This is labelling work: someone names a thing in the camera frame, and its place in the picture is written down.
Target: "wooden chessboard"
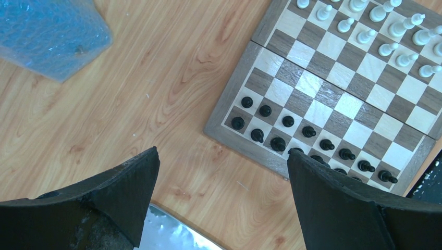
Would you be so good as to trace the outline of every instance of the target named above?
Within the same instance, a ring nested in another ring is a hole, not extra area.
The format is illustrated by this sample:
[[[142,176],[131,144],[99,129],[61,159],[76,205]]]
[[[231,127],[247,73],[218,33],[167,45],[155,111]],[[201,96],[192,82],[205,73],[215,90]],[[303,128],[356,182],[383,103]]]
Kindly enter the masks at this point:
[[[403,1],[384,21],[374,23],[369,12],[385,1],[370,1],[359,13],[350,12],[348,2],[313,0],[308,8],[299,9],[296,0],[272,1],[205,132],[286,178],[288,150],[299,147],[351,177],[402,195],[442,134],[442,73],[430,78],[418,74],[422,65],[442,63],[442,57],[432,51],[442,36],[425,46],[415,46],[411,37],[419,29],[436,27],[442,19],[414,2]],[[329,19],[319,22],[315,13],[327,4],[334,9]],[[426,14],[422,26],[403,37],[389,36],[390,24],[415,13]],[[337,23],[348,17],[355,19],[352,28],[338,32]],[[369,29],[376,31],[375,38],[357,43],[356,35]],[[377,53],[380,45],[392,42],[400,44],[392,55]],[[410,66],[398,67],[395,59],[402,53],[420,56]],[[241,105],[245,96],[253,99],[252,107]],[[263,105],[272,108],[269,117],[260,115]],[[294,118],[294,126],[283,126],[285,116]],[[242,129],[232,128],[234,117],[244,119]],[[312,126],[317,136],[304,137],[305,126]],[[250,138],[256,128],[264,132],[262,144]],[[286,142],[284,152],[270,147],[275,137]],[[331,140],[336,148],[322,150],[322,139]],[[356,159],[342,160],[338,156],[342,148],[350,149]],[[360,171],[361,160],[368,160],[376,171]],[[382,170],[390,171],[398,183],[381,181],[377,174]]]

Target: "wood grain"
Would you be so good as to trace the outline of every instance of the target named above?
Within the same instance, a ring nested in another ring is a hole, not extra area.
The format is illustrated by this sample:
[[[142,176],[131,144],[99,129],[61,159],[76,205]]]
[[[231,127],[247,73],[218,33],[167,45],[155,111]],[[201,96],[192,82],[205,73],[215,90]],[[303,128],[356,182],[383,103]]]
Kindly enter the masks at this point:
[[[0,62],[0,200],[156,145],[153,203],[227,249],[305,249],[290,184],[202,132],[271,1],[95,2],[114,45],[69,81]]]

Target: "black pawn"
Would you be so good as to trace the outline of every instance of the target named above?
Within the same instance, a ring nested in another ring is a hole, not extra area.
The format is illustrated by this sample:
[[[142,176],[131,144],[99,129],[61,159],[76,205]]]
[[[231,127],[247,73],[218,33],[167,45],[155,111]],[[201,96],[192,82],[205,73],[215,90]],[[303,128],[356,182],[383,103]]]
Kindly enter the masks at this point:
[[[250,133],[250,137],[255,142],[260,142],[260,143],[264,142],[264,140],[263,140],[264,139],[264,132],[262,132],[261,129],[252,130],[252,132]]]
[[[362,172],[368,171],[368,172],[373,173],[374,171],[376,171],[376,169],[370,164],[370,162],[368,162],[366,160],[362,160],[362,161],[358,162],[358,168]]]
[[[294,119],[291,116],[286,116],[283,118],[283,125],[286,128],[290,128],[291,126],[294,125]]]
[[[235,130],[240,130],[244,128],[244,119],[241,117],[235,117],[232,119],[232,128]]]
[[[339,157],[343,160],[354,160],[356,159],[356,156],[348,149],[343,148],[339,151]]]
[[[253,100],[252,100],[252,98],[250,98],[250,97],[248,97],[248,96],[244,97],[244,98],[241,100],[241,105],[242,105],[244,108],[250,108],[250,107],[252,107],[252,105],[253,105]]]
[[[302,134],[305,137],[310,138],[310,137],[314,137],[316,135],[316,131],[311,126],[307,126],[302,129]]]
[[[263,117],[268,117],[272,114],[272,108],[268,105],[261,106],[260,108],[260,115]]]
[[[324,139],[321,142],[319,142],[319,146],[322,148],[322,150],[334,150],[335,146],[333,145],[333,143],[328,140],[328,139]]]

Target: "black object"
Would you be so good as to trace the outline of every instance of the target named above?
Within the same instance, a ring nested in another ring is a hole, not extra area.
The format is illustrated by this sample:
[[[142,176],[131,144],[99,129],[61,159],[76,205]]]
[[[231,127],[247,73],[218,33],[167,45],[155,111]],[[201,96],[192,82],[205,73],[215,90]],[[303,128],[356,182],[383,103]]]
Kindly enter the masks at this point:
[[[379,179],[383,182],[391,182],[391,183],[398,183],[398,179],[396,179],[395,177],[393,177],[390,173],[390,171],[387,170],[382,170],[379,171],[379,173],[377,174],[377,176],[379,177]]]
[[[274,151],[283,152],[286,150],[286,141],[281,137],[275,137],[270,141],[270,147],[272,147]]]
[[[240,130],[240,129],[244,128],[245,122],[244,122],[243,118],[238,116],[238,117],[235,117],[232,119],[231,124],[232,124],[233,129]]]
[[[354,160],[356,156],[348,148],[343,148],[339,151],[339,157],[343,160]]]
[[[241,100],[241,105],[242,105],[244,108],[250,108],[250,107],[252,107],[252,106],[253,106],[253,100],[252,100],[252,98],[250,98],[249,96],[244,97],[244,98]]]
[[[368,172],[373,173],[374,171],[376,171],[376,169],[370,164],[370,162],[368,162],[366,160],[362,160],[362,161],[358,162],[358,168],[362,172],[368,171]]]
[[[311,126],[306,126],[306,127],[302,128],[302,134],[305,137],[310,138],[310,137],[314,137],[316,135],[316,131]]]
[[[293,119],[293,117],[291,117],[291,116],[285,116],[285,117],[283,118],[283,125],[284,125],[284,127],[286,127],[286,128],[290,128],[291,126],[293,126],[293,125],[294,125],[294,119]]]
[[[264,132],[261,129],[254,129],[252,130],[252,132],[250,133],[250,137],[252,138],[252,140],[256,141],[256,142],[261,142],[263,143],[263,139],[264,139]]]
[[[322,148],[322,150],[328,151],[328,150],[334,150],[335,146],[329,139],[324,139],[321,142],[319,142],[319,147]]]
[[[2,249],[139,247],[158,176],[156,147],[37,199],[0,202]]]
[[[260,115],[262,115],[263,117],[268,117],[272,114],[272,108],[270,108],[270,106],[268,105],[263,105],[260,108]]]
[[[287,165],[307,249],[442,249],[442,206],[381,191],[296,151]]]

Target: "blue bubble wrap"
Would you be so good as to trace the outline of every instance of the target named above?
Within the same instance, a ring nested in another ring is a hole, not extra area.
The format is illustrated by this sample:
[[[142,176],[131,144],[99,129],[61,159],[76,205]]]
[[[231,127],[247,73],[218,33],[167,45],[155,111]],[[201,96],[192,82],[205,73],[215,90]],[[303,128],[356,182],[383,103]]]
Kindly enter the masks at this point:
[[[92,0],[0,0],[0,58],[64,82],[112,44]]]

